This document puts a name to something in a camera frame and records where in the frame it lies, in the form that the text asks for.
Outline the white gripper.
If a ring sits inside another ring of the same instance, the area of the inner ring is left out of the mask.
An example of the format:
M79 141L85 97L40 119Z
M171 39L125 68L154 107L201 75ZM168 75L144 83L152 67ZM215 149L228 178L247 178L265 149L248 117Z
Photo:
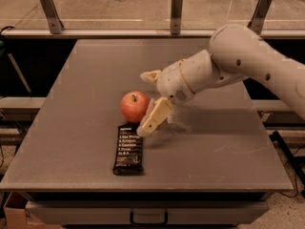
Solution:
M162 71L154 70L140 74L144 82L156 83L157 90L164 97L151 99L146 114L136 130L139 136L144 137L154 132L170 116L173 104L180 105L193 99L194 92L183 75L184 66L185 61L178 61Z

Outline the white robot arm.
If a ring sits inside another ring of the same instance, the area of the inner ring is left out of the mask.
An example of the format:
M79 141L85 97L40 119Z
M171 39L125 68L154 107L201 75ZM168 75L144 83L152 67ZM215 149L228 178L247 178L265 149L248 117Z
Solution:
M160 97L152 100L136 132L150 135L181 105L202 91L251 78L305 118L304 65L276 51L249 28L228 24L217 29L209 48L163 70L140 74L155 86Z

